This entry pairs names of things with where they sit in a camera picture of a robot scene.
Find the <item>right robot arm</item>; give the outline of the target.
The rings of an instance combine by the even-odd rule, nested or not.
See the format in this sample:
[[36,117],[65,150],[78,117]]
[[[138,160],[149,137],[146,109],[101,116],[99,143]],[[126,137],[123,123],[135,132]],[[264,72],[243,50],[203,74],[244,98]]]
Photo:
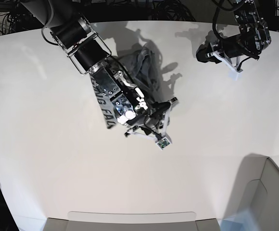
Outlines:
[[159,97],[153,52],[143,47],[117,59],[69,0],[24,0],[23,6],[48,29],[82,74],[91,78],[106,127],[127,128],[125,136],[152,139],[161,148],[170,144],[166,130],[176,98]]

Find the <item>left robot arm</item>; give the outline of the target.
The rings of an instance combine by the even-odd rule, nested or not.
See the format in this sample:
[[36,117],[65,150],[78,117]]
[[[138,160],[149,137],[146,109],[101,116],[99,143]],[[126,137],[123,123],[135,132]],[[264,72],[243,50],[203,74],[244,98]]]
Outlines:
[[[255,1],[235,0],[231,7],[223,6],[223,0],[214,0],[216,10],[213,16],[212,29],[216,41],[201,48],[196,58],[201,63],[225,63],[232,71],[242,72],[243,62],[249,59],[259,60],[260,54],[271,44],[267,22],[259,15]],[[223,37],[217,30],[217,19],[220,11],[231,12],[239,25],[239,34]]]

